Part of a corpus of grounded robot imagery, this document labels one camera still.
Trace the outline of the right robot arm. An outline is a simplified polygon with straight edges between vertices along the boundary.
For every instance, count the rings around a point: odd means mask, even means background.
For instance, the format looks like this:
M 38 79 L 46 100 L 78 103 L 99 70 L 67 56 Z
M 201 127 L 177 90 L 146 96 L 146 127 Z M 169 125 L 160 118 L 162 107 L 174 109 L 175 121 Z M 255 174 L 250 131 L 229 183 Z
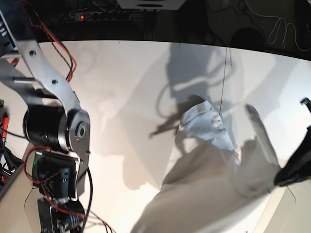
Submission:
M 107 232 L 113 229 L 84 208 L 79 196 L 92 176 L 90 118 L 70 86 L 77 67 L 69 56 L 69 72 L 62 76 L 47 60 L 33 33 L 25 0 L 0 3 L 0 80 L 27 105 L 22 138 L 32 144 L 31 171 L 26 178 L 37 189 L 39 223 L 43 233 L 82 233 L 90 216 Z

